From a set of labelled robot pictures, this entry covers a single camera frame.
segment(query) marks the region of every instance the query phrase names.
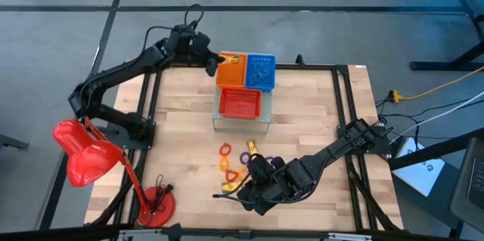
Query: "plastic basket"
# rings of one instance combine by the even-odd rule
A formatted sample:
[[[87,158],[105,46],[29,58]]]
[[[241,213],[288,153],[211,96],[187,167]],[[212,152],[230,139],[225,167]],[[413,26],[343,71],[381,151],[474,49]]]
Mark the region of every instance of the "plastic basket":
[[[239,55],[238,63],[219,64],[216,84],[222,88],[243,88],[245,85],[245,72],[247,65],[246,54],[221,53],[222,56]]]
[[[249,54],[245,87],[269,92],[275,87],[275,56]]]
[[[219,114],[224,117],[256,119],[260,116],[261,91],[242,88],[223,88]]]

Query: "yellow cable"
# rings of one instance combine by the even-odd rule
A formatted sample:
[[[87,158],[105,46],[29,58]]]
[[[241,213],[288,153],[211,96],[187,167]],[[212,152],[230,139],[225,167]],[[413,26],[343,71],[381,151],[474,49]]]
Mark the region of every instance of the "yellow cable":
[[[476,70],[474,70],[474,71],[473,71],[473,72],[471,72],[471,73],[468,73],[468,74],[466,74],[466,75],[464,75],[464,76],[460,77],[459,79],[455,79],[455,80],[453,80],[453,81],[451,81],[451,82],[447,82],[447,83],[445,83],[445,84],[443,84],[443,85],[440,85],[440,86],[435,87],[434,89],[431,89],[431,90],[429,90],[429,91],[426,91],[426,92],[424,92],[424,93],[422,93],[422,94],[418,94],[418,95],[413,96],[413,97],[404,97],[404,96],[402,96],[402,95],[398,94],[396,91],[394,91],[394,92],[395,92],[395,100],[396,100],[396,102],[395,102],[395,103],[398,103],[400,100],[414,100],[414,99],[417,99],[417,98],[419,98],[419,97],[423,97],[424,95],[426,95],[426,94],[430,94],[430,93],[432,93],[432,92],[434,92],[434,91],[437,91],[437,90],[439,90],[439,89],[442,89],[442,88],[444,88],[445,86],[449,86],[449,85],[451,85],[451,84],[454,84],[454,83],[456,83],[456,82],[459,82],[459,81],[461,81],[462,79],[465,79],[465,78],[467,78],[467,77],[468,77],[468,76],[470,76],[470,75],[473,75],[473,74],[475,74],[475,73],[478,73],[480,70],[484,70],[484,66],[483,66],[483,67],[480,67],[480,68],[478,68],[478,69],[476,69]]]

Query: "red basket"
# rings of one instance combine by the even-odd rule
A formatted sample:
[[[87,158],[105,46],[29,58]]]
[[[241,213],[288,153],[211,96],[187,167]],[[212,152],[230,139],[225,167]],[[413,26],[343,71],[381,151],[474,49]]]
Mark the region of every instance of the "red basket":
[[[223,88],[220,94],[219,113],[225,117],[256,119],[260,106],[260,90]]]

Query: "wooden table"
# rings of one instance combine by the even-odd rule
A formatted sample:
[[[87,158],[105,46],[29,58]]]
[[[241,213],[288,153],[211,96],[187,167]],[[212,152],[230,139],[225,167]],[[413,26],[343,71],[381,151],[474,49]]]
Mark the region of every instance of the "wooden table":
[[[349,71],[358,118],[369,124],[376,122],[366,67],[349,66]],[[121,84],[114,107],[124,112],[136,111],[141,83],[142,76],[139,76]],[[343,78],[340,85],[349,121]],[[247,151],[248,140],[256,141],[262,155],[281,156],[288,162],[294,157],[315,153],[337,139],[338,114],[330,71],[277,71],[272,124],[266,136],[214,132],[214,92],[215,79],[207,76],[204,69],[163,71],[154,117],[157,131],[153,148],[147,155],[143,186],[154,186],[159,174],[164,176],[165,184],[175,186],[175,214],[166,226],[179,222],[183,227],[193,228],[355,230],[344,159],[324,170],[317,190],[309,199],[277,205],[263,217],[245,211],[240,203],[212,198],[212,194],[221,193],[221,184],[225,181],[225,175],[219,171],[219,148],[224,142],[232,145],[231,167],[239,169],[242,167],[239,155]],[[402,227],[386,161],[376,155],[365,158],[374,198],[393,223]],[[114,198],[122,174],[123,167],[118,164],[95,182],[85,222],[96,219]],[[130,196],[124,208],[124,221]],[[359,196],[363,223],[369,227],[365,201]]]

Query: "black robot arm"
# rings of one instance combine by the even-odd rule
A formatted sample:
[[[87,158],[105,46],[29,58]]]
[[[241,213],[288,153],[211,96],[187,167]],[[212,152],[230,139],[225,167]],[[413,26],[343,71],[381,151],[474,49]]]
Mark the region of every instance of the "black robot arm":
[[[305,155],[285,163],[275,157],[269,164],[263,156],[255,154],[247,166],[248,181],[237,198],[229,194],[213,195],[241,202],[247,211],[264,215],[276,204],[288,204],[307,199],[315,191],[324,168],[347,153],[386,153],[386,134],[391,129],[369,126],[363,119],[349,123],[339,132],[340,139],[314,155]]]
[[[149,134],[147,121],[137,113],[122,113],[102,104],[104,92],[141,74],[155,73],[170,66],[205,67],[207,74],[214,76],[218,63],[224,58],[208,49],[209,37],[195,32],[196,26],[197,21],[194,21],[168,28],[171,29],[169,38],[144,49],[134,60],[89,76],[77,85],[69,96],[76,117],[103,119],[123,127],[131,141],[146,140]]]

